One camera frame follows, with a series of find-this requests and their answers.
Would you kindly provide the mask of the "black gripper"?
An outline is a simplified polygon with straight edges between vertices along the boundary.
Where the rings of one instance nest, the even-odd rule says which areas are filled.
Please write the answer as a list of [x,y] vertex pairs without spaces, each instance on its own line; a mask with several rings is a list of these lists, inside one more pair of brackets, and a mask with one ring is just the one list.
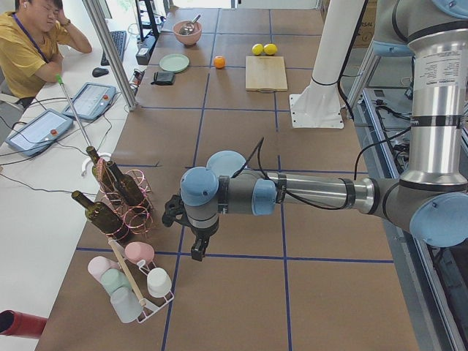
[[207,228],[197,228],[191,226],[191,231],[195,235],[196,241],[191,248],[191,256],[193,260],[203,260],[205,252],[209,245],[209,238],[214,235],[219,229],[219,223],[215,222]]

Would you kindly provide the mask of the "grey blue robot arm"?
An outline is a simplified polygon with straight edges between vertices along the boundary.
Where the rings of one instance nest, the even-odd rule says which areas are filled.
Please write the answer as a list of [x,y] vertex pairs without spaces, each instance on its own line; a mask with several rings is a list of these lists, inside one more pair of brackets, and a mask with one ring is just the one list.
[[467,90],[467,3],[379,1],[376,44],[415,58],[410,150],[398,179],[321,178],[253,171],[234,151],[186,171],[177,203],[195,234],[194,260],[205,256],[220,214],[269,215],[279,203],[329,211],[354,208],[387,219],[431,246],[467,238],[467,180],[460,174]]

